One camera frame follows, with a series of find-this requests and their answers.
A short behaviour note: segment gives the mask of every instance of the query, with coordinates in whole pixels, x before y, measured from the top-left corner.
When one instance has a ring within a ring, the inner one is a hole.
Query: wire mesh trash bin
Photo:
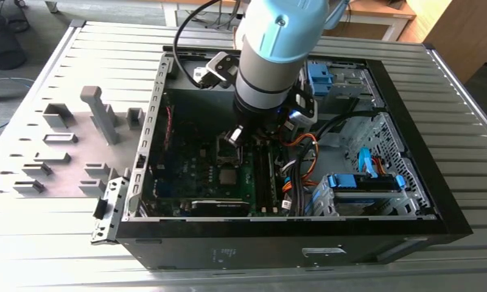
[[[12,32],[24,32],[30,25],[24,13],[25,2],[21,0],[0,0],[0,16],[5,18]]]
[[[6,25],[6,19],[0,16],[0,70],[20,67],[26,61],[25,52]]]

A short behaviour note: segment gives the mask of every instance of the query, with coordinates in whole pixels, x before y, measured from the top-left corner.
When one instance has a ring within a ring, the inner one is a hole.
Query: open computer tower
[[[180,49],[191,74],[216,53]],[[122,244],[148,269],[245,269],[388,263],[471,234],[382,61],[311,55],[299,82],[317,121],[289,116],[283,139],[383,110],[320,139],[295,216],[283,192],[292,147],[268,136],[227,144],[232,86],[199,90],[163,54],[132,175],[109,182],[92,242]],[[304,168],[313,152],[305,159]]]

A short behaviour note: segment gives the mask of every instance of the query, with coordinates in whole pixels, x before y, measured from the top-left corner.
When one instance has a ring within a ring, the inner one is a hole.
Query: sticker
[[[285,121],[285,123],[283,124],[287,129],[289,129],[291,131],[293,130],[293,124],[289,121]]]
[[[287,200],[283,200],[281,201],[281,208],[289,210],[291,209],[291,206],[292,206],[292,202],[291,201],[287,201]]]

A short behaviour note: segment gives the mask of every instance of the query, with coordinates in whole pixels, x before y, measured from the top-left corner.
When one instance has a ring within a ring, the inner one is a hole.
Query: slotted aluminum table
[[[90,246],[97,199],[77,188],[90,179],[84,166],[105,162],[118,173],[132,166],[140,132],[128,130],[122,117],[128,108],[147,110],[163,45],[173,35],[169,27],[88,22],[62,36],[0,137],[0,290],[98,286],[149,291],[177,285],[188,291],[487,290],[487,118],[438,53],[419,44],[324,37],[313,51],[383,61],[474,235],[390,265],[311,270],[151,273],[122,246]],[[232,34],[191,29],[179,44],[225,49]],[[92,125],[78,97],[84,85],[102,88],[102,101],[117,115],[121,142],[114,146],[105,145]],[[66,131],[76,134],[76,144],[42,142],[53,132],[41,116],[48,103],[64,103],[73,113]],[[62,152],[70,161],[49,162],[53,174],[37,178],[45,191],[20,195],[12,187],[28,179],[21,166],[36,154]]]

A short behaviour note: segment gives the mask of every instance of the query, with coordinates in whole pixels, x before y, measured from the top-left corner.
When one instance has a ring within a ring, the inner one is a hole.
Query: motherboard
[[[180,122],[167,135],[151,167],[153,193],[144,194],[153,216],[277,214],[273,142],[235,148],[224,141],[225,132],[205,133],[191,122]]]

